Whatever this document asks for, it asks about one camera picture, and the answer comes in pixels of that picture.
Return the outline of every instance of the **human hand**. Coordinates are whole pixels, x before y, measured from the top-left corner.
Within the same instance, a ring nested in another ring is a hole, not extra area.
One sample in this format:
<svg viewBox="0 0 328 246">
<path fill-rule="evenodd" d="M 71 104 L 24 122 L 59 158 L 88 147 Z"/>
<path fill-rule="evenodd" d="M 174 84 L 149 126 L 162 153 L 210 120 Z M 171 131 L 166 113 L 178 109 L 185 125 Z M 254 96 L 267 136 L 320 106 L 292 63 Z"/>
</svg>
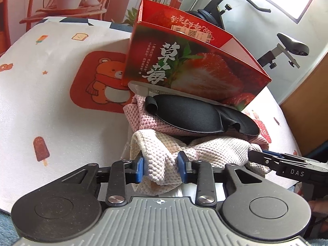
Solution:
<svg viewBox="0 0 328 246">
<path fill-rule="evenodd" d="M 311 212 L 328 214 L 328 200 L 309 201 Z M 323 222 L 320 232 L 328 231 L 328 222 Z"/>
</svg>

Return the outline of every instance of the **white towel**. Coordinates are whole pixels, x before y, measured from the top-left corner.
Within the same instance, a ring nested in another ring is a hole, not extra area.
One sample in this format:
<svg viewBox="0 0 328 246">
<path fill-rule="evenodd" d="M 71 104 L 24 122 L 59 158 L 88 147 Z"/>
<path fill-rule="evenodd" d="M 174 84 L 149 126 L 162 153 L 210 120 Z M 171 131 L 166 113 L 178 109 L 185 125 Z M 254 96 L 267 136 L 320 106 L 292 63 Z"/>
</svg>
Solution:
<svg viewBox="0 0 328 246">
<path fill-rule="evenodd" d="M 268 167 L 248 161 L 248 151 L 261 151 L 258 144 L 228 136 L 208 136 L 193 140 L 189 145 L 155 130 L 138 130 L 132 136 L 130 159 L 142 151 L 148 169 L 135 191 L 147 195 L 168 192 L 180 185 L 181 178 L 177 168 L 179 151 L 184 151 L 190 161 L 203 160 L 213 167 L 224 167 L 227 163 L 246 165 L 250 170 L 265 175 Z"/>
</svg>

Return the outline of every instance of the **wooden surface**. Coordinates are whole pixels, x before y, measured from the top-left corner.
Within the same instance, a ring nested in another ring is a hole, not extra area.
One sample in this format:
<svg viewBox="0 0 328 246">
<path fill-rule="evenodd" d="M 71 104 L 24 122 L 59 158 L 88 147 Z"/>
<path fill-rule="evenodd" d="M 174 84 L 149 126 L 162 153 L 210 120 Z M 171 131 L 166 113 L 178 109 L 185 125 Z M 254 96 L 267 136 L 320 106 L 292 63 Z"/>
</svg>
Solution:
<svg viewBox="0 0 328 246">
<path fill-rule="evenodd" d="M 302 155 L 328 140 L 328 54 L 280 107 Z"/>
</svg>

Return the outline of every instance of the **knitted cloth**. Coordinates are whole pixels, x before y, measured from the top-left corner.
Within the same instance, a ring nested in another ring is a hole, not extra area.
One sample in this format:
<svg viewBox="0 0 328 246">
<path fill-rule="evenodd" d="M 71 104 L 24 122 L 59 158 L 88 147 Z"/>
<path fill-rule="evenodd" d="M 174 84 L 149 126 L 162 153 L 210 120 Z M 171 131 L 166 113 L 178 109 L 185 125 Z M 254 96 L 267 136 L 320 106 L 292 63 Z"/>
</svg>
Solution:
<svg viewBox="0 0 328 246">
<path fill-rule="evenodd" d="M 203 137 L 204 134 L 188 132 L 175 128 L 164 121 L 160 120 L 157 116 L 149 114 L 145 110 L 145 97 L 140 95 L 135 95 L 132 98 L 132 102 L 126 105 L 124 108 L 124 113 L 128 119 L 128 122 L 131 125 L 133 132 L 138 130 L 152 129 L 159 132 L 162 132 L 167 135 L 178 135 L 178 136 L 194 136 L 194 137 Z M 227 132 L 222 133 L 225 136 L 232 136 L 235 138 L 247 140 L 252 143 L 259 144 L 262 149 L 268 149 L 269 144 L 265 138 L 261 135 L 259 136 L 246 136 L 240 134 L 235 129 L 229 129 Z"/>
<path fill-rule="evenodd" d="M 239 166 L 246 165 L 259 175 L 265 175 L 270 171 L 268 167 L 248 161 L 248 151 L 261 151 L 258 144 L 228 136 L 207 136 L 186 145 L 176 138 L 152 129 L 139 130 L 132 136 L 130 159 L 133 160 L 140 150 L 147 169 L 142 182 L 133 187 L 147 195 L 168 192 L 182 183 L 177 168 L 178 152 L 182 150 L 190 161 L 207 161 L 213 167 L 224 167 L 227 163 L 234 163 Z"/>
</svg>

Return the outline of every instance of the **strawberry box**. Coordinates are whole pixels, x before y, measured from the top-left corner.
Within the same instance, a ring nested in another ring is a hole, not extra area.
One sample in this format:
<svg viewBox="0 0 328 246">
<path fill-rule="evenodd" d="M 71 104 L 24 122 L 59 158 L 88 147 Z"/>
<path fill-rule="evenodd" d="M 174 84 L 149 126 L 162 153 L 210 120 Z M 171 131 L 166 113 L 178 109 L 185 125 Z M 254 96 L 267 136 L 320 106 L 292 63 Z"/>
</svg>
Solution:
<svg viewBox="0 0 328 246">
<path fill-rule="evenodd" d="M 122 84 L 131 81 L 242 110 L 271 79 L 230 33 L 178 9 L 142 0 Z"/>
</svg>

